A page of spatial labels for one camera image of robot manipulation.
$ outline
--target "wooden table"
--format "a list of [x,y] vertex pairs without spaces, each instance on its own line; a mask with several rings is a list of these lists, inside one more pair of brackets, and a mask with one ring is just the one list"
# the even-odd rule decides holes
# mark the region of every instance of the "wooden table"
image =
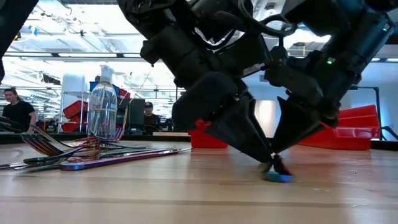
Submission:
[[[1,164],[38,156],[23,144],[0,147]],[[298,146],[283,157],[297,183],[261,180],[259,164],[234,149],[197,149],[80,172],[2,171],[0,223],[398,222],[398,153]]]

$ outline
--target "ceiling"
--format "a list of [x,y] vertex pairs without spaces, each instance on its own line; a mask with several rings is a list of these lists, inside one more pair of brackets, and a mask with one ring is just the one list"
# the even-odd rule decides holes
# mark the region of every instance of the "ceiling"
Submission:
[[[253,3],[254,17],[263,19],[280,12],[285,0],[253,0]],[[274,4],[274,8],[267,10],[266,8],[269,8],[267,6],[271,3]],[[391,12],[391,17],[398,21],[398,12]],[[271,24],[275,28],[279,28],[280,25],[278,22]],[[302,35],[293,35],[285,40],[285,44],[291,46],[289,49],[291,55],[303,56],[322,47],[324,40],[301,30],[301,33],[303,32]],[[270,48],[277,44],[277,39],[273,37],[264,38]],[[137,55],[143,40],[143,36],[124,18],[116,0],[40,0],[21,29],[21,38],[12,43],[8,52]],[[293,46],[295,42],[300,41],[306,42],[303,47]],[[397,58],[397,52],[398,45],[386,45],[377,57]],[[5,56],[3,60],[6,70],[3,81],[5,86],[29,89],[20,91],[20,95],[35,102],[42,102],[41,104],[49,104],[51,101],[52,107],[57,107],[60,101],[60,86],[46,83],[43,76],[62,82],[65,73],[83,72],[88,80],[93,81],[95,76],[100,75],[100,65],[103,64],[115,70],[114,82],[121,88],[126,88],[132,93],[140,89],[139,96],[158,101],[158,108],[162,108],[159,113],[169,113],[170,102],[176,98],[174,77],[165,65],[157,63],[152,68],[136,56],[78,59]],[[246,81],[248,85],[257,85],[259,74],[247,78]]]

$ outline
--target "man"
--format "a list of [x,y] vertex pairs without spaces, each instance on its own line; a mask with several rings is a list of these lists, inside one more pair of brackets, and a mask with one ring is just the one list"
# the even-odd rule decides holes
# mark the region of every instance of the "man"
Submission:
[[159,117],[152,113],[154,105],[151,102],[145,103],[144,109],[144,131],[147,134],[153,134],[154,131],[159,129]]
[[10,104],[4,107],[2,116],[21,124],[24,128],[23,132],[32,134],[33,129],[30,124],[36,124],[36,113],[33,106],[22,101],[15,88],[5,89],[4,96]]

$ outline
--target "blue sponge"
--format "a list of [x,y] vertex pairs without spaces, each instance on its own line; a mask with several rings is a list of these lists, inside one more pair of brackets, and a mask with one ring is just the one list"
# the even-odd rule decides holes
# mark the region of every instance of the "blue sponge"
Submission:
[[278,183],[292,183],[295,182],[295,178],[292,175],[280,175],[275,171],[269,171],[265,174],[265,179],[271,182]]

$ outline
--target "red crate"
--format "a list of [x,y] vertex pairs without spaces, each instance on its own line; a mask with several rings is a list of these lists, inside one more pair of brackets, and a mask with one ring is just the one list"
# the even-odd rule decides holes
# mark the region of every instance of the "red crate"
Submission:
[[196,130],[188,132],[188,134],[191,135],[191,145],[193,148],[225,149],[228,147],[228,145],[223,141],[204,133],[205,130],[210,126],[210,123],[197,121],[196,125]]
[[326,149],[365,151],[371,148],[371,139],[380,137],[380,124],[376,106],[362,106],[341,110],[335,129],[326,128],[304,139],[303,146]]
[[[88,103],[84,102],[83,103],[83,112],[87,113],[87,109],[88,109]],[[72,103],[70,106],[63,109],[63,113],[64,113],[65,117],[67,117],[68,119],[74,118],[77,114],[80,114],[80,111],[81,111],[81,100],[78,100],[78,101]]]
[[124,99],[126,99],[126,100],[130,100],[130,93],[127,92],[126,90],[120,89],[119,96],[124,97]]
[[[83,114],[82,121],[83,121],[83,126],[81,127],[81,131],[85,132],[86,131],[86,123],[87,123],[87,114]],[[78,132],[79,128],[80,128],[80,113],[76,114],[68,122],[76,122],[76,123],[65,123],[65,124],[61,125],[62,131],[64,133]]]

